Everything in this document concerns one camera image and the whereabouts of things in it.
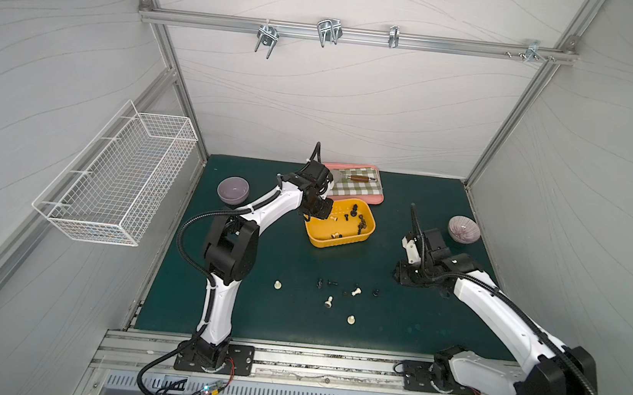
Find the dark chess piece tall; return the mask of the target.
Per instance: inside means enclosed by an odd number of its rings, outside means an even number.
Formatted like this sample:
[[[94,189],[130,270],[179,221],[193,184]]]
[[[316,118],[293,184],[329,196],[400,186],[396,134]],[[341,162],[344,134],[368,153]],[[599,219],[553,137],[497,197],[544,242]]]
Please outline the dark chess piece tall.
[[[364,216],[363,216],[363,215],[360,215],[360,216],[359,216],[359,219],[360,219],[360,220],[359,220],[358,227],[359,227],[359,228],[361,228],[361,229],[365,229],[365,228],[367,228],[367,223],[366,223],[366,221],[365,221],[366,219],[364,218]]]

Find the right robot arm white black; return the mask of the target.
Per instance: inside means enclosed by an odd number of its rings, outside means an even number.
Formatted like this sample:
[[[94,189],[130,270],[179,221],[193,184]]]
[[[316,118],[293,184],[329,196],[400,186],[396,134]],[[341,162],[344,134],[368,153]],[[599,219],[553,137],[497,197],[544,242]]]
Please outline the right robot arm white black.
[[[507,347],[514,365],[489,360],[463,346],[438,352],[429,367],[406,373],[425,376],[440,394],[460,388],[472,395],[598,395],[596,360],[582,347],[568,347],[521,310],[470,255],[455,255],[437,229],[425,231],[415,212],[402,240],[406,257],[393,277],[409,288],[437,289],[467,305]]]

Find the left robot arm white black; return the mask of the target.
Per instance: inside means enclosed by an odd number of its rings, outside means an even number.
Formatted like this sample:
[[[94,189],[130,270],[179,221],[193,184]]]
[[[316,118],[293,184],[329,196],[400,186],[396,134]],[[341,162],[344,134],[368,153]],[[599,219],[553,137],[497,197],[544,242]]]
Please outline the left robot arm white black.
[[[277,185],[268,194],[235,210],[209,211],[192,217],[182,225],[176,236],[176,248],[183,260],[206,277],[206,298],[201,320],[191,338],[150,361],[137,373],[136,385],[143,395],[180,395],[171,387],[151,390],[145,384],[147,372],[168,359],[192,350],[197,364],[210,372],[217,372],[224,363],[229,365],[230,376],[236,375],[236,363],[229,357],[232,338],[232,316],[242,280],[255,266],[260,236],[276,221],[289,212],[299,212],[308,222],[326,220],[333,209],[328,198],[334,179],[321,157],[321,144],[317,143],[300,170],[277,176]],[[185,247],[185,233],[197,221],[213,219],[201,253],[199,264]],[[218,395],[229,383],[218,381],[188,395]]]

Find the yellow plastic storage box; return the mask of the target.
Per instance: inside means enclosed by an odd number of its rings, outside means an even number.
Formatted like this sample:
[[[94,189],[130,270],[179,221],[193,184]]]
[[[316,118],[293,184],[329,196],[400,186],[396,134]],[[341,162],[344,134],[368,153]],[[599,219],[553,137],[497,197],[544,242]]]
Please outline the yellow plastic storage box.
[[[352,205],[358,205],[357,217],[350,217],[346,222],[345,214],[351,216]],[[363,215],[366,219],[367,227],[363,229],[361,235],[357,236],[359,216]],[[338,217],[337,222],[330,220],[331,216]],[[324,220],[310,218],[305,223],[305,230],[311,244],[316,248],[329,248],[343,245],[350,245],[357,242],[363,242],[376,230],[376,222],[369,205],[359,199],[342,199],[333,203],[333,209],[330,216]],[[341,238],[333,239],[333,234],[341,234]]]

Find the pink tray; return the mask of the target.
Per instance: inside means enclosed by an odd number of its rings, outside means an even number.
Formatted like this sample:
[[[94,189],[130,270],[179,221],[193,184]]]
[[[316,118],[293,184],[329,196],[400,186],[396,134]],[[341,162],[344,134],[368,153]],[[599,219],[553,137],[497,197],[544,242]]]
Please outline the pink tray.
[[[359,199],[369,205],[384,201],[381,174],[377,167],[357,164],[326,163],[331,171],[333,185],[328,197],[332,199]]]

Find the pink patterned bowl right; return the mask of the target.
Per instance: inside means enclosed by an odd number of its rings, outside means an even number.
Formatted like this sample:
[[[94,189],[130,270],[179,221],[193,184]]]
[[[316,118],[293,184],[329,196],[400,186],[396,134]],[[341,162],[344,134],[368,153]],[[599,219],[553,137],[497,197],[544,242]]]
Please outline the pink patterned bowl right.
[[[480,240],[479,225],[466,216],[452,217],[448,222],[448,233],[459,244],[473,244]]]

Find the green checkered cloth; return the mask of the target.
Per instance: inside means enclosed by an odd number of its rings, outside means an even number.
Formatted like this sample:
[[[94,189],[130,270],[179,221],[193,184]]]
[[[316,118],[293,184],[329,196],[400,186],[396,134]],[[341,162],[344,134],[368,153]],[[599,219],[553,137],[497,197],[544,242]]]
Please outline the green checkered cloth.
[[[377,182],[374,183],[356,183],[352,181],[347,181],[347,179],[340,179],[338,173],[336,171],[342,170],[345,172],[349,172],[352,174],[363,174],[366,176],[374,176],[377,178]],[[348,196],[348,197],[374,197],[374,196],[382,196],[384,195],[382,183],[380,179],[379,170],[368,166],[368,167],[354,167],[354,168],[330,168],[333,177],[333,185],[330,189],[330,195],[333,197],[336,196]]]

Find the purple bowl left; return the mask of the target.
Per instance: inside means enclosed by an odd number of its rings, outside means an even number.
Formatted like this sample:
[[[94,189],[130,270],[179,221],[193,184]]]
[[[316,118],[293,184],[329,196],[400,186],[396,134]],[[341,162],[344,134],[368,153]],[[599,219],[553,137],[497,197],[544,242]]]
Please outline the purple bowl left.
[[[250,192],[250,184],[242,177],[225,178],[217,186],[219,199],[229,206],[239,206],[247,200]]]

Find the metal u-bolt clamp middle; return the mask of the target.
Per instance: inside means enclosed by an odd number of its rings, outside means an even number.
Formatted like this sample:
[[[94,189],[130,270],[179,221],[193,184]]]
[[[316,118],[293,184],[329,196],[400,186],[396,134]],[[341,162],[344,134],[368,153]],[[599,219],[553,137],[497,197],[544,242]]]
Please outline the metal u-bolt clamp middle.
[[[319,21],[316,25],[316,29],[319,43],[322,48],[325,48],[326,44],[337,45],[343,35],[342,22],[337,18]]]

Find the metal u-bolt clamp left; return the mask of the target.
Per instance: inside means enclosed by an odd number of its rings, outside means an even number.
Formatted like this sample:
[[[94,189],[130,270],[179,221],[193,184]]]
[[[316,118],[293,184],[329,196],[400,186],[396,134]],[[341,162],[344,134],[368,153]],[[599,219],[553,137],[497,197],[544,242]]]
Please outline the metal u-bolt clamp left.
[[[279,36],[279,31],[275,27],[269,24],[261,25],[258,29],[258,33],[256,34],[257,42],[254,52],[258,52],[261,47],[264,47],[267,49],[266,59],[269,59],[272,56],[274,48],[278,44]]]

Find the metal hook clamp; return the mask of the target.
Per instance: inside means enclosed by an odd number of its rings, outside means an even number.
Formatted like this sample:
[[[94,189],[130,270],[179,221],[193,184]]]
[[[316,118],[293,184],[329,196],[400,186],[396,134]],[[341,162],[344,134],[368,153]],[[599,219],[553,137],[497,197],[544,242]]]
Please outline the metal hook clamp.
[[[398,47],[398,43],[400,42],[400,34],[401,30],[398,26],[392,26],[389,29],[389,38],[388,38],[388,48],[396,49]]]

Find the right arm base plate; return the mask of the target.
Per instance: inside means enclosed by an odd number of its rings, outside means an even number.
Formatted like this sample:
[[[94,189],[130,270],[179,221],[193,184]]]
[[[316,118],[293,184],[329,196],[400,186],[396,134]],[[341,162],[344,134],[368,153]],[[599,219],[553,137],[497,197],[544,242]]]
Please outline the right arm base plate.
[[[436,395],[476,395],[470,387],[455,381],[445,365],[435,361],[404,360],[393,367],[400,376],[404,390]]]

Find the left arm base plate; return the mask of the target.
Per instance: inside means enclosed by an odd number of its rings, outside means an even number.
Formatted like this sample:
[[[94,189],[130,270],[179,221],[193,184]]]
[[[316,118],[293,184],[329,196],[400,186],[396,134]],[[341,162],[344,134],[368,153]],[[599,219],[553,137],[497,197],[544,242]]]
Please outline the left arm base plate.
[[[176,354],[174,370],[202,372],[210,374],[239,376],[251,375],[255,348],[230,342],[213,346],[198,340],[181,343],[181,351]]]

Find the aluminium crossbar rail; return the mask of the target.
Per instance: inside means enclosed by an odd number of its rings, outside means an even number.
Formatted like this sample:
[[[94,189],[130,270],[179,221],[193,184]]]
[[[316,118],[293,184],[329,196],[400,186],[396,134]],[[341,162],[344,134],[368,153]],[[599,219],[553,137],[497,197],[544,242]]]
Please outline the aluminium crossbar rail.
[[[317,41],[318,33],[316,25],[294,21],[275,21],[235,16],[214,15],[206,13],[185,12],[178,10],[153,9],[139,11],[140,20],[147,24],[176,26],[184,28],[199,28],[203,30],[220,30],[224,32],[255,35],[263,24],[275,27],[282,38]],[[342,27],[343,35],[340,44],[355,44],[388,48],[389,30],[368,30],[360,28]],[[400,42],[396,49],[421,51],[429,53],[447,53],[450,55],[469,55],[488,58],[509,59],[504,54],[507,51],[513,54],[525,51],[527,45],[513,45],[474,41],[466,39],[445,38],[408,34],[401,31]],[[560,49],[541,47],[544,55],[553,56],[558,65],[572,65],[579,59],[579,55]]]

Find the metal bracket right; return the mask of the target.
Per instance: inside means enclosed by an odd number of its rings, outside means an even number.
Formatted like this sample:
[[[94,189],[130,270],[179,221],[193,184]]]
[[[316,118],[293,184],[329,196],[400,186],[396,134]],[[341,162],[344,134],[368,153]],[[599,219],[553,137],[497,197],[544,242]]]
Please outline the metal bracket right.
[[[557,60],[550,55],[544,55],[541,51],[541,46],[539,41],[534,41],[526,46],[525,51],[513,54],[510,51],[505,52],[507,58],[517,61],[521,61],[522,63],[534,63],[534,64],[554,64]]]

